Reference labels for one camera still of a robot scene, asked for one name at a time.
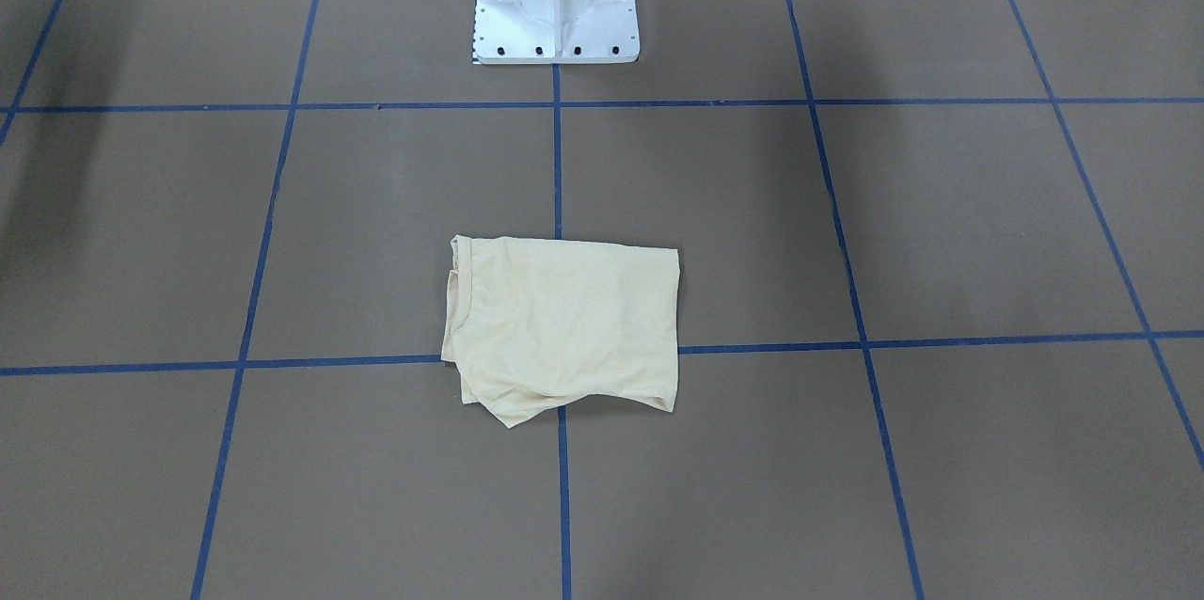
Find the blue tape line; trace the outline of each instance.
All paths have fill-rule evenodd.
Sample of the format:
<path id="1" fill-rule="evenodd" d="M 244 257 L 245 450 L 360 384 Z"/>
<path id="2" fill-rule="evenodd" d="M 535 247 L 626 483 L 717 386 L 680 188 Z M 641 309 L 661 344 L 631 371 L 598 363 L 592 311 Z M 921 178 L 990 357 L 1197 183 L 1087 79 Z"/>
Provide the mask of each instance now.
<path id="1" fill-rule="evenodd" d="M 301 111 L 396 111 L 406 108 L 551 108 L 550 101 L 313 101 Z"/>
<path id="2" fill-rule="evenodd" d="M 196 363 L 117 363 L 104 365 L 39 365 L 31 367 L 0 367 L 0 377 L 34 377 L 43 375 L 119 375 L 128 372 L 187 372 L 195 370 L 232 370 L 237 360 Z"/>
<path id="3" fill-rule="evenodd" d="M 805 99 L 653 99 L 632 101 L 562 101 L 565 108 L 659 108 L 683 106 L 807 106 Z"/>
<path id="4" fill-rule="evenodd" d="M 222 482 L 225 480 L 225 464 L 230 457 L 230 439 L 234 434 L 234 418 L 238 411 L 238 396 L 242 393 L 242 373 L 235 370 L 230 383 L 230 401 L 226 404 L 225 424 L 222 428 L 222 445 L 218 447 L 218 465 L 213 471 L 213 487 L 209 489 L 209 505 L 205 511 L 205 529 L 201 531 L 201 549 L 196 557 L 196 572 L 193 575 L 191 600 L 200 600 L 201 587 L 205 584 L 205 569 L 209 564 L 209 546 L 213 543 L 213 524 L 218 517 L 218 501 L 222 498 Z"/>
<path id="5" fill-rule="evenodd" d="M 679 108 L 724 106 L 945 106 L 1049 104 L 1047 98 L 867 98 L 867 99 L 662 99 L 633 101 L 561 101 L 561 108 Z M 1204 104 L 1204 98 L 1068 98 L 1058 104 Z M 554 108 L 555 101 L 313 101 L 297 104 L 297 111 L 396 111 L 424 108 Z M 205 111 L 288 111 L 289 104 L 160 104 L 114 106 L 14 106 L 5 113 L 164 113 Z"/>
<path id="6" fill-rule="evenodd" d="M 945 346 L 1009 346 L 1019 343 L 1080 343 L 1090 341 L 1145 341 L 1144 333 L 1100 333 L 1020 336 L 970 336 L 954 339 L 885 339 L 869 342 L 870 348 L 932 348 Z"/>
<path id="7" fill-rule="evenodd" d="M 962 104 L 1049 104 L 1047 99 L 1032 96 L 964 96 L 964 98 L 901 98 L 901 99 L 816 99 L 819 106 L 940 106 Z"/>
<path id="8" fill-rule="evenodd" d="M 281 140 L 279 155 L 276 159 L 276 175 L 272 180 L 272 194 L 267 201 L 267 216 L 264 219 L 264 235 L 259 245 L 259 259 L 255 263 L 255 277 L 250 286 L 250 299 L 247 302 L 247 323 L 242 334 L 242 345 L 238 348 L 238 360 L 247 360 L 250 351 L 250 334 L 255 327 L 255 310 L 259 305 L 259 292 L 264 282 L 264 269 L 267 265 L 267 248 L 272 239 L 272 217 L 276 213 L 276 198 L 281 190 L 281 177 L 284 173 L 284 164 L 288 160 L 289 142 L 293 137 L 293 122 L 296 119 L 297 101 L 301 98 L 301 83 L 305 81 L 305 64 L 309 53 L 309 42 L 313 36 L 313 23 L 318 17 L 318 1 L 309 0 L 309 14 L 306 18 L 305 36 L 301 39 L 301 53 L 297 57 L 296 77 L 293 81 L 293 96 L 289 101 L 289 116 L 284 120 L 284 137 Z M 213 473 L 213 489 L 209 494 L 209 506 L 205 518 L 205 531 L 201 535 L 201 549 L 196 557 L 196 573 L 193 577 L 191 600 L 200 600 L 201 589 L 205 586 L 205 570 L 208 564 L 209 545 L 213 541 L 213 524 L 217 519 L 218 505 L 222 500 L 222 482 L 225 476 L 226 458 L 230 453 L 230 439 L 234 434 L 235 417 L 238 412 L 238 396 L 242 392 L 243 369 L 236 370 L 234 383 L 230 388 L 230 404 L 226 408 L 225 428 L 222 433 L 222 447 L 218 452 L 218 464 Z"/>
<path id="9" fill-rule="evenodd" d="M 442 363 L 437 354 L 425 355 L 364 355 L 358 358 L 276 358 L 247 360 L 248 370 L 273 370 L 281 367 L 348 367 L 360 365 L 419 365 Z"/>
<path id="10" fill-rule="evenodd" d="M 1153 333 L 1155 339 L 1204 339 L 1204 330 L 1167 330 Z"/>
<path id="11" fill-rule="evenodd" d="M 22 106 L 18 113 L 164 113 L 202 111 L 288 111 L 288 104 L 163 104 L 118 106 Z"/>
<path id="12" fill-rule="evenodd" d="M 573 547 L 568 511 L 568 412 L 556 407 L 556 440 L 560 453 L 560 588 L 563 600 L 573 600 Z"/>
<path id="13" fill-rule="evenodd" d="M 560 64 L 551 65 L 551 180 L 553 180 L 553 208 L 555 211 L 556 240 L 565 240 L 565 193 L 563 193 L 563 153 L 561 142 L 560 116 L 563 102 L 560 100 Z"/>
<path id="14" fill-rule="evenodd" d="M 816 341 L 809 343 L 730 343 L 716 346 L 683 346 L 678 355 L 710 355 L 716 353 L 783 353 L 797 351 L 856 351 L 858 341 Z"/>
<path id="15" fill-rule="evenodd" d="M 1169 330 L 1151 333 L 1155 339 L 1192 340 L 1204 339 L 1204 330 Z M 1145 333 L 1087 333 L 1060 335 L 1019 336 L 969 336 L 950 339 L 887 339 L 869 340 L 866 347 L 873 351 L 891 348 L 940 348 L 956 346 L 1008 346 L 1023 343 L 1079 343 L 1100 341 L 1146 341 Z M 799 351 L 857 351 L 860 341 L 813 341 L 792 343 L 721 343 L 712 346 L 683 346 L 679 355 L 710 355 L 721 353 L 779 353 Z M 0 377 L 26 377 L 41 375 L 104 375 L 123 372 L 182 372 L 190 370 L 267 370 L 281 367 L 350 367 L 358 365 L 417 365 L 441 363 L 438 354 L 413 355 L 359 355 L 340 358 L 279 358 L 260 360 L 199 360 L 179 363 L 106 363 L 98 365 L 35 365 L 0 367 Z"/>
<path id="16" fill-rule="evenodd" d="M 34 52 L 29 54 L 29 61 L 25 63 L 25 72 L 20 75 L 17 93 L 12 98 L 12 104 L 8 105 L 8 111 L 4 114 L 4 124 L 0 125 L 0 145 L 8 136 L 8 128 L 12 128 L 12 120 L 17 116 L 20 99 L 25 96 L 29 80 L 34 77 L 34 67 L 37 66 L 39 58 L 42 57 L 42 48 L 46 47 L 46 40 L 51 37 L 51 28 L 54 27 L 54 19 L 59 16 L 59 10 L 61 8 L 63 0 L 54 0 L 51 5 L 51 13 L 46 16 L 46 23 L 42 24 L 42 30 L 37 34 L 37 41 L 34 42 Z"/>
<path id="17" fill-rule="evenodd" d="M 1058 104 L 1204 104 L 1204 96 L 1070 96 Z"/>
<path id="18" fill-rule="evenodd" d="M 1120 246 L 1112 236 L 1111 227 L 1108 225 L 1108 218 L 1104 216 L 1104 210 L 1099 205 L 1099 199 L 1096 196 L 1096 189 L 1091 186 L 1091 178 L 1087 176 L 1087 167 L 1084 166 L 1082 158 L 1079 155 L 1079 147 L 1075 145 L 1074 136 L 1070 134 L 1070 128 L 1066 122 L 1066 116 L 1062 114 L 1062 106 L 1054 95 L 1054 87 L 1050 86 L 1049 76 L 1046 76 L 1045 67 L 1041 65 L 1041 58 L 1037 54 L 1037 46 L 1033 43 L 1032 35 L 1028 34 L 1028 25 L 1025 24 L 1025 18 L 1020 14 L 1020 6 L 1016 5 L 1016 0 L 1008 0 L 1008 5 L 1011 6 L 1011 13 L 1016 17 L 1016 24 L 1020 27 L 1020 34 L 1025 37 L 1025 43 L 1028 46 L 1028 52 L 1033 58 L 1033 64 L 1037 66 L 1037 73 L 1041 78 L 1041 84 L 1045 86 L 1045 93 L 1049 95 L 1049 102 L 1054 107 L 1055 116 L 1057 116 L 1058 125 L 1062 128 L 1062 136 L 1066 137 L 1066 145 L 1070 149 L 1070 157 L 1074 159 L 1074 166 L 1079 170 L 1079 178 L 1082 181 L 1082 188 L 1087 192 L 1087 199 L 1091 201 L 1091 208 L 1096 211 L 1096 219 L 1099 222 L 1102 231 L 1104 231 L 1104 239 L 1108 241 L 1108 248 L 1112 253 L 1112 260 L 1116 263 L 1116 269 L 1120 271 L 1121 280 L 1125 282 L 1129 301 L 1132 301 L 1133 310 L 1137 312 L 1138 320 L 1141 323 L 1141 330 L 1146 336 L 1146 341 L 1150 343 L 1150 351 L 1153 352 L 1153 359 L 1158 364 L 1158 370 L 1162 373 L 1162 381 L 1167 384 L 1167 392 L 1170 394 L 1170 399 L 1175 404 L 1175 410 L 1179 412 L 1179 420 L 1182 422 L 1184 431 L 1187 434 L 1187 440 L 1191 442 L 1192 449 L 1196 452 L 1196 460 L 1199 463 L 1200 469 L 1204 470 L 1204 448 L 1200 447 L 1199 436 L 1196 435 L 1196 428 L 1192 425 L 1191 417 L 1187 416 L 1187 407 L 1184 405 L 1184 401 L 1179 395 L 1179 387 L 1175 386 L 1174 377 L 1170 376 L 1170 369 L 1167 367 L 1167 361 L 1162 357 L 1162 348 L 1158 347 L 1153 331 L 1150 329 L 1150 320 L 1145 314 L 1145 308 L 1141 306 L 1141 300 L 1137 294 L 1137 288 L 1133 286 L 1133 280 L 1129 277 L 1128 269 L 1125 266 L 1125 259 L 1121 257 Z"/>
<path id="19" fill-rule="evenodd" d="M 798 70 L 803 78 L 803 88 L 807 99 L 814 100 L 810 73 L 807 67 L 807 55 L 803 51 L 803 40 L 798 29 L 798 20 L 795 16 L 793 0 L 786 0 L 789 8 L 790 27 L 795 35 L 795 53 L 798 57 Z M 891 445 L 890 429 L 886 424 L 886 412 L 883 410 L 881 393 L 878 389 L 878 375 L 874 372 L 874 359 L 869 351 L 869 340 L 866 337 L 866 322 L 861 313 L 861 301 L 857 298 L 857 282 L 852 272 L 852 259 L 849 255 L 849 246 L 844 236 L 844 225 L 840 223 L 840 206 L 836 195 L 836 187 L 832 182 L 832 171 L 828 165 L 827 149 L 824 145 L 824 131 L 820 128 L 819 108 L 814 104 L 808 105 L 811 117 L 811 130 L 815 134 L 815 148 L 819 152 L 820 167 L 824 171 L 824 184 L 832 202 L 832 225 L 836 229 L 837 243 L 840 246 L 840 254 L 844 258 L 844 271 L 849 282 L 849 301 L 852 305 L 852 317 L 857 324 L 857 340 L 861 347 L 862 360 L 866 365 L 866 378 L 869 384 L 869 394 L 873 395 L 874 416 L 878 418 L 878 435 L 883 443 L 883 455 L 886 460 L 886 472 L 891 480 L 891 493 L 895 495 L 895 512 L 898 516 L 899 533 L 903 536 L 903 547 L 907 552 L 908 569 L 911 572 L 911 587 L 915 590 L 916 600 L 923 600 L 923 582 L 920 578 L 920 565 L 916 560 L 915 545 L 911 540 L 911 525 L 907 514 L 907 505 L 903 501 L 903 489 L 899 484 L 898 467 L 895 464 L 895 449 Z"/>

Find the floor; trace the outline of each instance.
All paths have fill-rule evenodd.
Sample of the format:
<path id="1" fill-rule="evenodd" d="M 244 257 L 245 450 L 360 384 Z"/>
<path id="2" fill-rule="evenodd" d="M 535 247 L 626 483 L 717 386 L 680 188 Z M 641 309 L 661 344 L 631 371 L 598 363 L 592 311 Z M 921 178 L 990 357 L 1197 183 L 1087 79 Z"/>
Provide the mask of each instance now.
<path id="1" fill-rule="evenodd" d="M 1204 596 L 1204 0 L 639 17 L 0 0 L 0 596 Z M 460 405 L 456 234 L 679 248 L 677 411 Z"/>

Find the grid line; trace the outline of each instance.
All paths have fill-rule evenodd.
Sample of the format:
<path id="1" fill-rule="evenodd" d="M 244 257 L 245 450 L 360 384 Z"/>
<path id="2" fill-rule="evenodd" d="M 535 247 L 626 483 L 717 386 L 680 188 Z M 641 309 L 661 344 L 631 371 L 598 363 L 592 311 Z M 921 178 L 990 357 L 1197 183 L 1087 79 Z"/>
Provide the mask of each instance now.
<path id="1" fill-rule="evenodd" d="M 1162 105 L 1204 104 L 1200 96 L 1076 96 L 1054 98 L 1070 105 Z M 950 96 L 950 98 L 831 98 L 831 99 L 643 99 L 596 101 L 307 101 L 291 104 L 124 104 L 78 106 L 19 106 L 6 110 L 6 118 L 19 114 L 65 113 L 172 113 L 240 111 L 414 111 L 432 108 L 661 108 L 725 106 L 957 106 L 1050 104 L 1047 96 Z"/>
<path id="2" fill-rule="evenodd" d="M 17 117 L 17 112 L 20 108 L 20 99 L 25 96 L 25 89 L 29 87 L 30 78 L 34 77 L 34 69 L 37 66 L 37 60 L 42 57 L 42 48 L 46 47 L 47 39 L 51 37 L 51 29 L 54 27 L 54 19 L 59 16 L 59 10 L 61 8 L 63 0 L 54 0 L 51 5 L 51 12 L 46 16 L 46 23 L 42 24 L 42 30 L 37 34 L 37 41 L 34 42 L 34 51 L 29 53 L 29 61 L 25 63 L 25 70 L 20 75 L 20 83 L 17 84 L 12 104 L 8 105 L 8 110 L 5 112 L 4 124 L 0 125 L 0 145 L 4 145 L 4 140 L 8 136 L 8 128 L 12 128 L 13 118 Z"/>
<path id="3" fill-rule="evenodd" d="M 306 57 L 309 53 L 309 41 L 313 36 L 313 23 L 318 17 L 319 0 L 309 0 L 309 13 L 306 17 L 305 35 L 301 37 L 301 53 L 297 55 L 297 70 L 293 81 L 293 95 L 289 99 L 289 116 L 284 120 L 284 136 L 281 139 L 281 151 L 276 159 L 276 175 L 272 180 L 272 193 L 267 201 L 267 214 L 264 218 L 264 234 L 259 245 L 259 258 L 255 263 L 255 277 L 250 286 L 250 298 L 247 302 L 247 323 L 242 334 L 242 345 L 238 348 L 238 361 L 246 363 L 250 352 L 250 336 L 255 327 L 255 311 L 259 305 L 259 292 L 264 282 L 264 270 L 267 265 L 267 249 L 272 241 L 272 218 L 276 213 L 276 198 L 281 190 L 281 177 L 284 173 L 284 164 L 289 155 L 289 142 L 293 139 L 293 123 L 296 119 L 297 102 L 301 98 L 301 83 L 305 81 Z M 201 534 L 200 552 L 196 557 L 196 572 L 193 576 L 191 600 L 200 600 L 201 590 L 205 586 L 205 571 L 208 566 L 209 546 L 213 542 L 213 527 L 218 514 L 218 505 L 222 500 L 222 484 L 225 478 L 226 459 L 230 454 L 230 441 L 234 434 L 234 424 L 238 412 L 238 398 L 242 393 L 242 380 L 246 366 L 235 370 L 234 381 L 230 386 L 230 402 L 226 407 L 225 425 L 222 433 L 222 445 L 218 451 L 217 467 L 213 471 L 213 488 L 209 493 L 209 505 L 205 514 L 205 529 Z"/>
<path id="4" fill-rule="evenodd" d="M 1200 469 L 1204 470 L 1204 448 L 1200 447 L 1199 437 L 1196 435 L 1196 428 L 1192 425 L 1191 417 L 1187 414 L 1187 407 L 1184 405 L 1182 398 L 1179 395 L 1179 388 L 1175 386 L 1175 380 L 1170 375 L 1170 367 L 1167 366 L 1165 359 L 1162 357 L 1162 348 L 1158 347 L 1158 340 L 1153 336 L 1153 330 L 1150 328 L 1150 319 L 1145 314 L 1145 308 L 1141 306 L 1141 299 L 1137 294 L 1137 288 L 1133 286 L 1133 280 L 1129 277 L 1128 269 L 1125 266 L 1125 258 L 1121 257 L 1120 245 L 1117 245 L 1116 239 L 1112 236 L 1112 229 L 1108 225 L 1108 218 L 1104 216 L 1104 208 L 1099 205 L 1099 199 L 1096 196 L 1096 189 L 1091 186 L 1091 178 L 1087 176 L 1087 167 L 1082 163 L 1082 157 L 1079 155 L 1079 148 L 1075 146 L 1074 136 L 1070 134 L 1070 127 L 1066 122 L 1066 116 L 1062 114 L 1062 106 L 1058 102 L 1057 95 L 1054 94 L 1054 87 L 1050 86 L 1049 76 L 1045 73 L 1045 66 L 1041 65 L 1041 58 L 1037 54 L 1037 46 L 1033 43 L 1033 37 L 1028 34 L 1028 27 L 1025 24 L 1025 18 L 1020 14 L 1020 6 L 1016 0 L 1008 0 L 1008 5 L 1011 6 L 1011 13 L 1016 18 L 1016 25 L 1020 28 L 1020 34 L 1025 37 L 1025 43 L 1028 46 L 1028 52 L 1033 58 L 1033 65 L 1037 67 L 1037 73 L 1041 78 L 1041 84 L 1045 86 L 1045 93 L 1049 95 L 1049 104 L 1054 107 L 1054 113 L 1057 116 L 1058 125 L 1062 128 L 1062 136 L 1066 137 L 1067 148 L 1070 149 L 1070 157 L 1074 159 L 1074 166 L 1079 170 L 1079 178 L 1082 181 L 1082 188 L 1087 193 L 1087 199 L 1091 201 L 1091 208 L 1096 213 L 1096 219 L 1099 222 L 1099 228 L 1104 234 L 1104 239 L 1108 241 L 1108 247 L 1112 253 L 1112 260 L 1116 263 L 1116 270 L 1120 271 L 1121 280 L 1125 282 L 1125 288 L 1128 292 L 1129 300 L 1133 304 L 1133 310 L 1137 312 L 1138 320 L 1141 323 L 1143 335 L 1150 345 L 1150 351 L 1153 353 L 1153 359 L 1158 364 L 1158 371 L 1162 373 L 1162 381 L 1167 386 L 1167 392 L 1170 394 L 1170 400 L 1175 405 L 1175 411 L 1179 412 L 1179 420 L 1184 425 L 1184 431 L 1187 434 L 1187 440 L 1191 442 L 1192 449 L 1196 452 L 1196 460 L 1199 463 Z"/>
<path id="5" fill-rule="evenodd" d="M 808 101 L 815 99 L 811 88 L 810 73 L 807 69 L 807 53 L 803 49 L 803 39 L 798 29 L 798 19 L 795 16 L 795 0 L 785 0 L 786 11 L 790 17 L 791 31 L 795 35 L 795 53 L 798 58 L 798 69 L 803 78 L 803 89 Z M 844 271 L 849 283 L 849 302 L 852 306 L 852 318 L 857 324 L 857 341 L 861 358 L 866 366 L 866 380 L 869 384 L 869 394 L 874 402 L 874 416 L 878 418 L 878 436 L 883 443 L 883 458 L 886 460 L 886 472 L 891 481 L 891 493 L 895 495 L 895 512 L 899 522 L 899 533 L 903 537 L 903 548 L 907 553 L 908 569 L 911 573 L 911 588 L 916 600 L 923 600 L 923 581 L 920 578 L 920 564 L 916 560 L 915 545 L 911 541 L 911 525 L 907 516 L 907 504 L 903 500 L 903 488 L 899 484 L 898 467 L 895 466 L 895 449 L 891 446 L 890 428 L 886 423 L 886 412 L 883 410 L 881 392 L 878 389 L 878 375 L 874 372 L 874 358 L 869 348 L 869 340 L 866 336 L 866 322 L 861 313 L 861 300 L 857 298 L 857 282 L 852 272 L 852 259 L 849 255 L 848 241 L 844 237 L 844 225 L 840 223 L 840 205 L 836 194 L 836 186 L 832 182 L 832 171 L 828 165 L 827 149 L 824 146 L 824 130 L 820 127 L 819 107 L 813 101 L 807 105 L 811 118 L 811 130 L 815 134 L 815 149 L 819 153 L 820 167 L 824 172 L 824 184 L 827 188 L 828 200 L 832 205 L 832 225 L 836 229 L 837 245 L 844 260 Z"/>
<path id="6" fill-rule="evenodd" d="M 565 240 L 563 141 L 561 131 L 560 64 L 551 65 L 551 181 L 556 240 Z M 568 410 L 556 408 L 556 448 L 560 465 L 560 595 L 573 600 L 572 518 L 568 494 Z"/>
<path id="7" fill-rule="evenodd" d="M 1151 333 L 1159 341 L 1204 339 L 1204 330 L 1165 330 Z M 1082 333 L 1015 336 L 964 336 L 945 339 L 869 340 L 869 351 L 901 348 L 950 348 L 985 346 L 1020 346 L 1028 343 L 1084 343 L 1112 341 L 1146 341 L 1145 333 Z M 781 353 L 807 351 L 860 351 L 860 341 L 799 341 L 779 343 L 715 343 L 678 347 L 678 355 L 718 355 L 740 353 Z M 195 370 L 266 370 L 305 367 L 355 367 L 365 365 L 419 365 L 441 363 L 438 353 L 393 355 L 342 355 L 327 358 L 275 358 L 247 360 L 184 360 L 166 363 L 102 363 L 76 365 L 30 365 L 0 367 L 0 377 L 34 377 L 53 375 L 107 375 L 130 372 L 185 372 Z"/>

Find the cream cloth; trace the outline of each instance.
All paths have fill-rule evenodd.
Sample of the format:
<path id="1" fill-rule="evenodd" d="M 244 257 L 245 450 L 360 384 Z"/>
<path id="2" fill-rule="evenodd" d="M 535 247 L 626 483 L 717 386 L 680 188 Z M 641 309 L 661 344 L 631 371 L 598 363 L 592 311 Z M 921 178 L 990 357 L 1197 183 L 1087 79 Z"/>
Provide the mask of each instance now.
<path id="1" fill-rule="evenodd" d="M 442 358 L 507 428 L 591 394 L 672 412 L 678 276 L 675 249 L 456 236 Z"/>

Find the folded t-shirt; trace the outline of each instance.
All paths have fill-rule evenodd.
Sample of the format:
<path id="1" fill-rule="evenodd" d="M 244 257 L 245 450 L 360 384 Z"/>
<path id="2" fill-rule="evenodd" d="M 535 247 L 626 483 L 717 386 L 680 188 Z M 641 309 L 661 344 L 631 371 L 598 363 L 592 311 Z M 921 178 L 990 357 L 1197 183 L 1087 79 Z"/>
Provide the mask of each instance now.
<path id="1" fill-rule="evenodd" d="M 507 428 L 591 394 L 672 412 L 678 277 L 675 249 L 456 236 L 443 360 Z"/>

